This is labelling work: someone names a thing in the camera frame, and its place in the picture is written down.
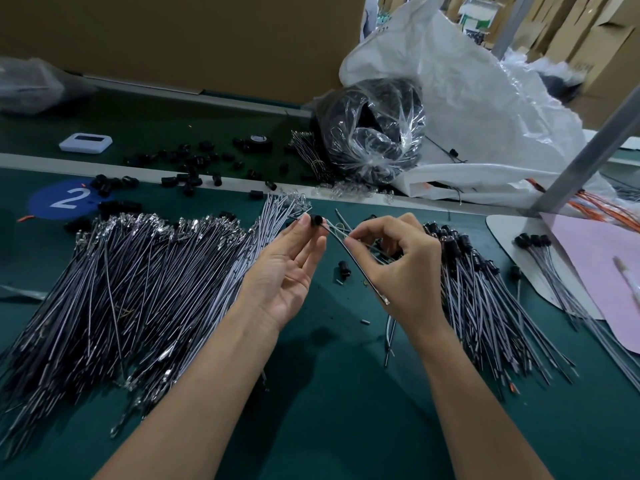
forearm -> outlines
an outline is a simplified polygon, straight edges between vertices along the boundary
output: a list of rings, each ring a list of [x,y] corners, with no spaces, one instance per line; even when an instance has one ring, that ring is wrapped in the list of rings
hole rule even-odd
[[[475,370],[452,329],[423,344],[420,355],[456,478],[551,478],[531,446]]]
[[[277,339],[273,327],[235,305],[180,380],[96,478],[213,478]]]

pink paper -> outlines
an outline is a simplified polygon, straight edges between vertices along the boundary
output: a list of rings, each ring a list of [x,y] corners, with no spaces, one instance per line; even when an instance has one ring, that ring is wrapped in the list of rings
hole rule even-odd
[[[640,308],[613,263],[618,256],[640,280],[640,233],[605,222],[542,214],[618,341],[640,353]]]

white plastic bag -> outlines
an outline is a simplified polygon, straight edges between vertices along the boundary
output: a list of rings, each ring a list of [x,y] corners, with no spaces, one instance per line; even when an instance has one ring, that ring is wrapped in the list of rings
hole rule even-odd
[[[439,7],[410,0],[343,60],[340,81],[410,77],[422,87],[425,141],[418,167],[393,185],[411,197],[528,208],[586,144],[580,118],[550,97],[535,71],[498,60]],[[455,163],[443,151],[455,149]],[[441,182],[457,190],[426,182]],[[613,198],[596,175],[585,188]]]
[[[0,111],[37,114],[61,102],[94,93],[81,77],[41,59],[0,57]]]

white digital timer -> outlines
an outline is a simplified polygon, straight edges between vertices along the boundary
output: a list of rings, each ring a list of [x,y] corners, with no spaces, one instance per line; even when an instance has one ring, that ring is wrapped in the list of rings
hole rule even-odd
[[[89,133],[73,133],[60,143],[60,150],[74,153],[102,153],[113,143],[111,136]]]

metal pole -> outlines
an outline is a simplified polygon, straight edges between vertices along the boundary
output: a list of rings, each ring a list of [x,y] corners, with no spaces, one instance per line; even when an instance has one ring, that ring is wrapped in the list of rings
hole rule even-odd
[[[533,204],[531,210],[558,213],[638,127],[640,85],[636,86],[624,103],[606,120],[600,131]]]
[[[509,15],[507,23],[504,25],[500,35],[498,35],[498,39],[495,41],[491,50],[491,53],[495,55],[499,61],[501,61],[506,54],[507,49],[513,41],[513,37],[515,37],[520,24],[529,13],[532,5],[533,0],[516,0],[516,3],[513,4],[511,15]]]

